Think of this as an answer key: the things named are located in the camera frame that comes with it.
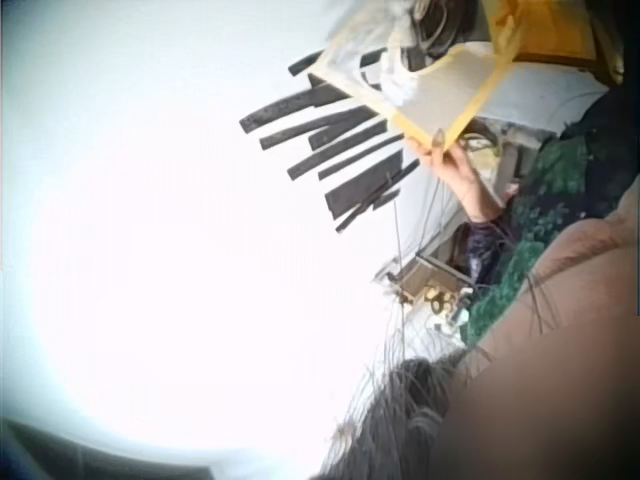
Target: woman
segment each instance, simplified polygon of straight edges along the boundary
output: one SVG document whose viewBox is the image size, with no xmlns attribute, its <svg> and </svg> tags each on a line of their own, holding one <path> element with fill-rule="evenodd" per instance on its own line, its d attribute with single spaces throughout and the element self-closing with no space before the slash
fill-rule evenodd
<svg viewBox="0 0 640 480">
<path fill-rule="evenodd" d="M 448 182 L 477 228 L 502 235 L 509 207 L 493 201 L 459 146 L 443 155 L 437 140 L 429 152 L 419 150 L 423 161 Z M 627 451 L 640 447 L 637 429 L 614 427 L 640 418 L 639 184 L 636 177 L 604 218 L 582 216 L 562 232 L 543 231 L 551 241 L 531 271 L 511 255 L 511 271 L 531 280 L 501 318 L 473 348 L 394 368 L 349 449 L 318 478 L 520 478 L 513 469 L 540 475 L 523 478 L 582 478 L 562 475 L 610 473 L 640 458 Z M 504 238 L 491 235 L 484 238 Z M 581 413 L 572 416 L 576 405 Z M 611 420 L 611 412 L 622 417 Z M 614 441 L 620 444 L 612 449 Z M 566 456 L 569 447 L 575 451 Z M 592 455 L 598 468 L 581 463 Z M 506 458 L 511 470 L 501 470 Z"/>
<path fill-rule="evenodd" d="M 623 32 L 624 84 L 543 146 L 504 209 L 459 145 L 412 142 L 472 225 L 472 341 L 393 368 L 318 479 L 640 478 L 637 51 Z"/>
</svg>

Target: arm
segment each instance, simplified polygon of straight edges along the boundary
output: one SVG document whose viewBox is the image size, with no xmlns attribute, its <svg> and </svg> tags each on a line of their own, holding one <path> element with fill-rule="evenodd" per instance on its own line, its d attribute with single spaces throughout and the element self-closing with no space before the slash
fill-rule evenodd
<svg viewBox="0 0 640 480">
<path fill-rule="evenodd" d="M 453 192 L 473 223 L 491 222 L 502 214 L 502 207 L 493 198 L 469 162 L 466 152 L 454 143 L 444 152 L 444 133 L 439 130 L 431 148 L 409 139 L 420 161 L 433 170 Z"/>
</svg>

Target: white ceiling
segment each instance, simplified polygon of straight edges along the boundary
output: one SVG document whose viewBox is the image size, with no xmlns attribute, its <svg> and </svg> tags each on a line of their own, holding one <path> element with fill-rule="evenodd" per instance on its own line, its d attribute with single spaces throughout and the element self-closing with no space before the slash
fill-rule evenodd
<svg viewBox="0 0 640 480">
<path fill-rule="evenodd" d="M 397 253 L 393 207 L 336 234 L 332 184 L 286 175 L 305 141 L 262 152 L 238 120 L 306 88 L 286 67 L 346 7 L 8 6 L 5 415 L 222 478 L 260 477 L 249 448 L 318 466 L 393 317 L 370 283 Z M 428 180 L 403 185 L 405 245 Z"/>
</svg>

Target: dark hair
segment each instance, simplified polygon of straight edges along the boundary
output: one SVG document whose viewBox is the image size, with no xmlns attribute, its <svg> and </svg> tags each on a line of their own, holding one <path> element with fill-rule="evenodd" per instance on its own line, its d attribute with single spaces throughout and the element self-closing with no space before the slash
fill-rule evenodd
<svg viewBox="0 0 640 480">
<path fill-rule="evenodd" d="M 426 479 L 429 452 L 449 408 L 449 385 L 467 351 L 405 360 L 374 394 L 346 451 L 313 480 Z"/>
</svg>

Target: yellow object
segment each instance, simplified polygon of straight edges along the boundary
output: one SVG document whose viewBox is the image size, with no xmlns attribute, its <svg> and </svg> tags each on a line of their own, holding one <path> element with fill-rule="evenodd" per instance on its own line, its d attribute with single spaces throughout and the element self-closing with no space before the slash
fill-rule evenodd
<svg viewBox="0 0 640 480">
<path fill-rule="evenodd" d="M 589 13 L 583 0 L 483 0 L 496 51 L 514 34 L 516 58 L 595 61 Z"/>
<path fill-rule="evenodd" d="M 469 152 L 469 159 L 476 170 L 492 170 L 500 163 L 500 157 L 493 148 Z"/>
<path fill-rule="evenodd" d="M 367 2 L 325 49 L 311 72 L 390 119 L 406 136 L 430 145 L 443 128 L 448 148 L 509 74 L 514 59 L 595 61 L 583 0 L 482 0 L 494 51 L 458 45 L 433 65 L 408 72 L 398 38 L 406 19 L 393 19 L 386 2 Z M 376 40 L 387 42 L 389 72 L 410 94 L 394 104 L 362 79 L 360 58 Z M 490 162 L 487 156 L 482 162 Z"/>
<path fill-rule="evenodd" d="M 439 293 L 440 291 L 437 288 L 428 287 L 427 291 L 424 294 L 424 298 L 427 300 L 433 300 L 434 298 L 436 298 L 436 296 L 438 296 Z"/>
</svg>

